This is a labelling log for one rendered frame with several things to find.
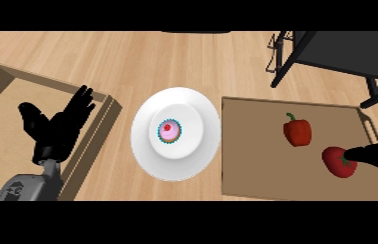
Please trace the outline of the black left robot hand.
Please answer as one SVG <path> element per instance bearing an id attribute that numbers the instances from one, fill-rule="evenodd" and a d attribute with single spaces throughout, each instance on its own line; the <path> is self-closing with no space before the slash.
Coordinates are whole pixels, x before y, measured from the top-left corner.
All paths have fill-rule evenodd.
<path id="1" fill-rule="evenodd" d="M 64 109 L 51 118 L 45 117 L 32 103 L 19 104 L 23 131 L 35 141 L 33 164 L 41 165 L 48 159 L 55 162 L 67 159 L 79 130 L 94 109 L 91 92 L 92 89 L 82 85 Z"/>

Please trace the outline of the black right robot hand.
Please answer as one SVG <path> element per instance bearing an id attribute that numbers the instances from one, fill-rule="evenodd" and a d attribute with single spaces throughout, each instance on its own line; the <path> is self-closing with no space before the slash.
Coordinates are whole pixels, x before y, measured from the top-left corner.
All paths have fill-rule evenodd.
<path id="1" fill-rule="evenodd" d="M 346 160 L 363 162 L 378 167 L 378 144 L 348 149 L 343 152 L 343 157 Z"/>

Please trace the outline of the brown cardboard tray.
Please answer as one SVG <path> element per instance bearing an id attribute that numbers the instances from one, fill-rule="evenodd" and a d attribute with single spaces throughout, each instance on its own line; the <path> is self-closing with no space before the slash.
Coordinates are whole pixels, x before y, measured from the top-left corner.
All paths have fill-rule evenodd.
<path id="1" fill-rule="evenodd" d="M 283 135 L 286 113 L 311 127 L 306 146 Z M 348 178 L 327 171 L 321 151 L 378 141 L 352 106 L 225 97 L 221 99 L 221 192 L 278 200 L 378 200 L 378 167 L 360 163 Z"/>

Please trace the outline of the red bell pepper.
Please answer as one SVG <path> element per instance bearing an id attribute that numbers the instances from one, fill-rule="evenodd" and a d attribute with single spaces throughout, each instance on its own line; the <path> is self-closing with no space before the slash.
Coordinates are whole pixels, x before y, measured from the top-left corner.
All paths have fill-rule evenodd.
<path id="1" fill-rule="evenodd" d="M 311 127 L 306 120 L 298 120 L 292 113 L 286 113 L 289 121 L 283 124 L 283 135 L 293 147 L 306 146 L 311 141 Z"/>

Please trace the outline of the red tomato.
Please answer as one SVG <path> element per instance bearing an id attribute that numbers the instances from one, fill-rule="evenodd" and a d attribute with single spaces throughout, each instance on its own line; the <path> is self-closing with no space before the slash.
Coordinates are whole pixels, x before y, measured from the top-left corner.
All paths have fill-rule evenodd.
<path id="1" fill-rule="evenodd" d="M 339 147 L 327 147 L 321 152 L 324 166 L 337 178 L 348 178 L 357 168 L 357 162 L 345 159 L 343 152 L 345 150 Z"/>

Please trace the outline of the pink frosted cupcake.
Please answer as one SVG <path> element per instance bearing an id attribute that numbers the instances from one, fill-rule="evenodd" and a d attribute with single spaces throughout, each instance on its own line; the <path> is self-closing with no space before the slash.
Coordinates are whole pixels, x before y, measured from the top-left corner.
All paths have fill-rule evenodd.
<path id="1" fill-rule="evenodd" d="M 181 125 L 176 120 L 165 119 L 156 130 L 157 139 L 162 143 L 174 143 L 181 136 Z"/>

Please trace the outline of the white round plate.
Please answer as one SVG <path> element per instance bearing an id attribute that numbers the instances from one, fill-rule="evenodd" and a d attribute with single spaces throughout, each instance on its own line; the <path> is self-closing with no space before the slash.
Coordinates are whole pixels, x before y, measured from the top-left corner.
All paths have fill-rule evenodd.
<path id="1" fill-rule="evenodd" d="M 153 94 L 135 113 L 131 151 L 144 172 L 162 181 L 182 181 L 208 166 L 216 153 L 221 124 L 209 99 L 172 87 Z"/>

